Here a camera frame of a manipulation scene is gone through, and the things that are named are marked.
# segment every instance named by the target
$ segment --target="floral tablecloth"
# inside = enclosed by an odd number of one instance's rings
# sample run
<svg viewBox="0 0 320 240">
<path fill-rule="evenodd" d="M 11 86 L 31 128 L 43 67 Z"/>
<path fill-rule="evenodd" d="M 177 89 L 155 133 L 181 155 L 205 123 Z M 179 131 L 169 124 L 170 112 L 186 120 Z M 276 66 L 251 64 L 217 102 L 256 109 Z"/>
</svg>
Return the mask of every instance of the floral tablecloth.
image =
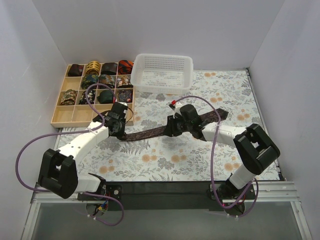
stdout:
<svg viewBox="0 0 320 240">
<path fill-rule="evenodd" d="M 195 71 L 193 86 L 186 95 L 201 96 L 216 108 L 228 111 L 222 125 L 247 127 L 257 123 L 262 126 L 244 70 Z M 134 133 L 166 125 L 167 116 L 173 113 L 168 104 L 178 98 L 176 95 L 136 92 L 134 126 L 127 126 L 125 131 Z M 199 99 L 187 98 L 182 103 L 193 104 L 198 114 L 212 111 Z M 63 131 L 75 129 L 64 128 Z M 61 136 L 58 148 L 75 137 Z M 77 166 L 77 171 L 94 173 L 107 181 L 208 181 L 211 147 L 211 142 L 197 140 L 187 132 L 178 137 L 161 136 L 134 142 L 121 142 L 110 137 L 92 149 Z M 217 180 L 226 180 L 241 164 L 235 148 L 217 144 L 214 157 Z M 258 178 L 278 180 L 276 165 L 271 164 Z"/>
</svg>

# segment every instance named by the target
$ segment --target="cable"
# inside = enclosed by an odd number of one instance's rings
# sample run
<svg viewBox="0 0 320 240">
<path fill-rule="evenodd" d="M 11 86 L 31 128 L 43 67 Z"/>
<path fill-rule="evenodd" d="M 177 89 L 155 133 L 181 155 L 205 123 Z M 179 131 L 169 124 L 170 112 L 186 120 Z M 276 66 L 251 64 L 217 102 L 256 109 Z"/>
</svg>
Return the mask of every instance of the cable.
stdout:
<svg viewBox="0 0 320 240">
<path fill-rule="evenodd" d="M 87 88 L 87 90 L 85 91 L 85 99 L 86 99 L 86 102 L 88 103 L 88 105 L 90 106 L 90 108 L 91 108 L 95 113 L 97 113 L 97 114 L 101 117 L 102 123 L 101 123 L 99 126 L 94 127 L 94 128 L 92 128 L 92 129 L 86 129 L 86 130 L 81 130 L 81 131 L 71 131 L 71 132 L 48 133 L 48 134 L 44 134 L 44 135 L 38 136 L 38 137 L 32 139 L 31 141 L 29 141 L 29 142 L 28 142 L 26 145 L 24 145 L 23 148 L 19 151 L 19 153 L 18 153 L 18 155 L 17 155 L 17 157 L 16 157 L 16 160 L 15 160 L 15 175 L 16 175 L 16 178 L 18 179 L 19 183 L 20 183 L 22 186 L 24 186 L 25 188 L 27 188 L 27 189 L 29 189 L 29 190 L 32 190 L 32 191 L 34 191 L 34 192 L 49 192 L 48 190 L 45 190 L 45 189 L 37 189 L 37 188 L 35 188 L 35 187 L 31 187 L 31 186 L 27 185 L 27 184 L 21 179 L 21 177 L 20 177 L 20 174 L 19 174 L 19 161 L 20 161 L 20 158 L 21 158 L 22 153 L 24 152 L 24 150 L 26 150 L 26 148 L 27 148 L 30 144 L 34 143 L 35 141 L 37 141 L 37 140 L 39 140 L 39 139 L 43 139 L 43 138 L 46 138 L 46 137 L 59 136 L 59 135 L 68 135 L 68 134 L 85 134 L 85 133 L 89 133 L 89 132 L 92 132 L 92 131 L 95 131 L 95 130 L 100 129 L 101 127 L 103 127 L 103 126 L 105 125 L 105 121 L 106 121 L 106 120 L 105 120 L 104 116 L 103 116 L 100 112 L 98 112 L 98 110 L 96 110 L 96 109 L 94 108 L 94 106 L 92 106 L 92 104 L 89 102 L 89 98 L 88 98 L 88 93 L 89 93 L 90 89 L 92 89 L 93 87 L 96 87 L 96 86 L 102 86 L 102 87 L 105 87 L 105 88 L 109 89 L 109 90 L 112 92 L 114 99 L 116 99 L 116 95 L 115 95 L 115 93 L 113 92 L 113 90 L 112 90 L 110 87 L 108 87 L 107 85 L 102 84 L 102 83 L 92 84 L 92 85 L 89 86 L 89 87 Z M 99 219 L 99 218 L 95 218 L 95 217 L 94 217 L 94 218 L 97 219 L 99 222 L 102 222 L 102 223 L 104 223 L 104 224 L 106 224 L 106 225 L 108 225 L 108 226 L 116 226 L 116 225 L 118 225 L 118 224 L 122 221 L 122 219 L 124 218 L 124 216 L 125 216 L 124 206 L 123 206 L 123 205 L 121 204 L 121 202 L 119 202 L 117 199 L 115 199 L 115 198 L 113 198 L 113 197 L 110 197 L 110 196 L 98 195 L 98 194 L 93 194 L 93 193 L 89 193 L 89 192 L 84 192 L 83 194 L 88 195 L 88 196 L 92 196 L 92 197 L 106 198 L 106 199 L 108 199 L 108 200 L 115 201 L 117 204 L 119 204 L 119 206 L 120 206 L 120 208 L 121 208 L 121 211 L 122 211 L 122 215 L 121 215 L 121 218 L 120 218 L 119 221 L 117 221 L 116 223 L 108 223 L 108 222 L 106 222 L 106 221 L 104 221 L 104 220 L 101 220 L 101 219 Z"/>
<path fill-rule="evenodd" d="M 211 184 L 212 184 L 212 190 L 213 190 L 213 194 L 214 197 L 216 199 L 216 201 L 218 202 L 218 204 L 223 208 L 223 209 L 231 209 L 233 206 L 235 206 L 241 199 L 242 197 L 246 194 L 246 192 L 248 191 L 248 189 L 250 188 L 250 185 L 252 183 L 252 181 L 248 182 L 248 184 L 246 185 L 246 187 L 244 188 L 243 192 L 240 194 L 240 196 L 234 201 L 234 203 L 230 204 L 229 206 L 224 206 L 221 202 L 220 199 L 218 197 L 217 194 L 217 189 L 215 186 L 215 179 L 214 179 L 214 154 L 215 154 L 215 146 L 216 146 L 216 142 L 217 142 L 217 138 L 218 138 L 218 131 L 219 131 L 219 126 L 220 126 L 220 122 L 221 122 L 221 117 L 218 113 L 218 111 L 215 109 L 215 107 L 208 102 L 206 99 L 204 99 L 203 97 L 200 96 L 194 96 L 194 95 L 188 95 L 188 96 L 183 96 L 181 98 L 179 98 L 178 100 L 176 100 L 176 102 L 179 102 L 183 99 L 187 99 L 187 98 L 196 98 L 196 99 L 200 99 L 203 100 L 204 102 L 206 102 L 213 110 L 214 112 L 217 114 L 218 116 L 218 122 L 215 128 L 215 133 L 214 133 L 214 138 L 213 138 L 213 143 L 212 143 L 212 149 L 211 149 L 211 157 L 210 157 L 210 177 L 211 177 Z M 246 213 L 244 213 L 243 215 L 247 215 L 252 208 L 250 208 Z"/>
<path fill-rule="evenodd" d="M 242 200 L 242 202 L 238 202 L 238 204 L 243 204 L 243 203 L 245 202 L 245 200 L 246 200 L 246 195 L 243 195 L 243 200 Z"/>
<path fill-rule="evenodd" d="M 92 216 L 95 216 L 95 215 L 97 215 L 97 213 L 99 212 L 99 210 L 98 210 L 98 206 L 96 206 L 95 207 L 95 209 L 94 209 L 94 213 L 92 214 Z"/>
<path fill-rule="evenodd" d="M 128 121 L 126 121 L 125 124 L 127 124 L 134 117 L 134 114 L 135 114 L 134 111 L 132 111 L 132 109 L 130 107 L 128 107 L 128 109 L 132 112 L 132 116 L 129 118 Z"/>
</svg>

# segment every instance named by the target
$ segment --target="glass panel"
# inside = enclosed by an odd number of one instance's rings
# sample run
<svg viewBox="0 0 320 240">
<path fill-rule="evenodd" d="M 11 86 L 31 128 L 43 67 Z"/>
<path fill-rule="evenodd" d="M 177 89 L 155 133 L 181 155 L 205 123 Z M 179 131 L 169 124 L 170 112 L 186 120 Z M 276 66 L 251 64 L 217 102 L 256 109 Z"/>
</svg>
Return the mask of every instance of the glass panel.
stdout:
<svg viewBox="0 0 320 240">
<path fill-rule="evenodd" d="M 32 239 L 302 239 L 290 202 L 257 202 L 238 221 L 199 209 L 127 210 L 115 227 L 77 212 L 86 213 L 85 207 L 84 203 L 42 203 Z M 116 222 L 119 217 L 120 212 L 110 211 L 102 218 Z"/>
</svg>

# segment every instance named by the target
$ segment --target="rolled necktie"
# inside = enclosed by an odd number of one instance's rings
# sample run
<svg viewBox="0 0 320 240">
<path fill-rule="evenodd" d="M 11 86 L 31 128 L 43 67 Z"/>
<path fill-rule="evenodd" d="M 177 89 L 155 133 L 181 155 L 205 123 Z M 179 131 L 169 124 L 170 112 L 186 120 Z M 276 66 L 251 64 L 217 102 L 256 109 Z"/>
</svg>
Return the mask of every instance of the rolled necktie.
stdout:
<svg viewBox="0 0 320 240">
<path fill-rule="evenodd" d="M 81 83 L 82 89 L 87 89 L 92 84 L 97 84 L 99 81 L 99 77 L 96 74 L 87 74 L 83 77 L 83 81 Z"/>
<path fill-rule="evenodd" d="M 104 63 L 101 68 L 101 74 L 116 75 L 118 64 L 116 62 Z"/>
<path fill-rule="evenodd" d="M 89 99 L 89 102 L 91 104 L 94 104 L 95 103 L 95 97 L 96 97 L 96 91 L 91 89 L 89 92 L 88 92 L 88 99 Z M 88 104 L 87 103 L 87 100 L 86 100 L 86 91 L 84 91 L 81 95 L 81 98 L 80 98 L 80 101 L 79 101 L 79 104 L 80 105 L 85 105 L 85 104 Z"/>
<path fill-rule="evenodd" d="M 118 65 L 118 74 L 119 75 L 128 75 L 131 74 L 134 63 L 128 60 L 119 61 Z"/>
<path fill-rule="evenodd" d="M 133 91 L 131 89 L 119 90 L 118 102 L 132 103 L 132 95 L 133 95 Z"/>
<path fill-rule="evenodd" d="M 68 77 L 81 77 L 83 71 L 84 71 L 83 65 L 72 64 L 68 71 Z"/>
<path fill-rule="evenodd" d="M 129 89 L 134 86 L 131 84 L 131 76 L 118 76 L 116 79 L 116 87 L 118 89 Z"/>
<path fill-rule="evenodd" d="M 76 97 L 77 97 L 77 91 L 69 89 L 65 91 L 65 93 L 62 95 L 60 100 L 60 105 L 61 106 L 75 105 Z"/>
<path fill-rule="evenodd" d="M 106 74 L 102 74 L 99 76 L 99 83 L 105 84 L 109 88 L 114 89 L 116 85 L 116 76 L 110 76 Z M 99 89 L 106 89 L 104 86 L 99 86 Z"/>
<path fill-rule="evenodd" d="M 113 104 L 114 95 L 110 90 L 103 90 L 100 92 L 100 95 L 97 97 L 99 103 L 101 104 Z"/>
<path fill-rule="evenodd" d="M 94 74 L 94 75 L 99 75 L 100 72 L 100 63 L 97 61 L 91 61 L 89 64 L 86 66 L 85 69 L 85 74 Z"/>
</svg>

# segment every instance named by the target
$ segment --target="orange flower pattern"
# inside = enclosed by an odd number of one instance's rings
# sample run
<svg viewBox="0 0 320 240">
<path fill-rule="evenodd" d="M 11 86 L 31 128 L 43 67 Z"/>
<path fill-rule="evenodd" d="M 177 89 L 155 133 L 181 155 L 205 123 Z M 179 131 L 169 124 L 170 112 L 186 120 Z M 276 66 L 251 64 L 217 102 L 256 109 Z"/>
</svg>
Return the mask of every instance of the orange flower pattern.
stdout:
<svg viewBox="0 0 320 240">
<path fill-rule="evenodd" d="M 201 96 L 216 108 L 229 111 L 221 124 L 247 127 L 262 126 L 257 105 L 245 71 L 195 71 L 188 95 Z M 134 126 L 126 126 L 126 133 L 140 132 L 163 126 L 172 114 L 168 103 L 179 96 L 135 92 Z M 198 113 L 211 111 L 206 103 L 186 99 Z M 63 131 L 75 129 L 64 128 Z M 76 135 L 63 135 L 58 148 Z M 101 141 L 77 165 L 79 173 L 96 173 L 107 181 L 203 181 L 210 180 L 212 142 L 194 139 L 184 133 L 178 137 L 155 137 L 136 142 L 121 142 L 115 137 Z M 242 164 L 235 148 L 218 143 L 214 154 L 214 176 L 226 180 Z M 266 169 L 261 180 L 278 180 L 274 164 Z"/>
</svg>

